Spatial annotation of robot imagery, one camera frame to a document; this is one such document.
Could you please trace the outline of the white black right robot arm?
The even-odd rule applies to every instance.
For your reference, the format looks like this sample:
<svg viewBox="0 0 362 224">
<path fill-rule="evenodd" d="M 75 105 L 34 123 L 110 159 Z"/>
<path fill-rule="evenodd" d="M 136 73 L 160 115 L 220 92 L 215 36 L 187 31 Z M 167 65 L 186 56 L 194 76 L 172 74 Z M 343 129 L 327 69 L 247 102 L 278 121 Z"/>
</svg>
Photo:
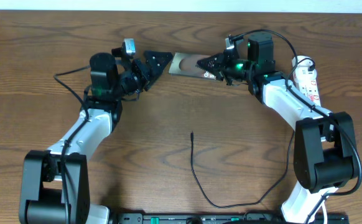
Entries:
<svg viewBox="0 0 362 224">
<path fill-rule="evenodd" d="M 200 59 L 197 66 L 227 85 L 245 82 L 250 94 L 276 111 L 293 129 L 288 155 L 297 183 L 282 204 L 284 223 L 313 223 L 330 197 L 348 195 L 344 186 L 362 183 L 362 163 L 356 147 L 353 120 L 348 113 L 321 107 L 316 97 L 303 94 L 297 74 L 307 66 L 305 80 L 314 80 L 315 62 L 293 57 L 292 70 L 276 70 L 272 30 L 258 29 L 226 38 L 223 52 Z"/>
</svg>

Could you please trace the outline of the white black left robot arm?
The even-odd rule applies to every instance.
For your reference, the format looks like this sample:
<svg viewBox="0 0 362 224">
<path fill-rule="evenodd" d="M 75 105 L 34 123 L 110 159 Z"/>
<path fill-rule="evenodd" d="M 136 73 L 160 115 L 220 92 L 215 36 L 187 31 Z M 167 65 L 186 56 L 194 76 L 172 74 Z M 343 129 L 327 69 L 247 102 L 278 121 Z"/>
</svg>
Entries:
<svg viewBox="0 0 362 224">
<path fill-rule="evenodd" d="M 149 90 L 173 59 L 170 52 L 144 52 L 145 61 L 125 50 L 90 58 L 91 85 L 77 100 L 79 117 L 68 132 L 44 151 L 24 159 L 21 223 L 115 223 L 108 207 L 90 201 L 88 161 L 119 123 L 122 102 Z"/>
</svg>

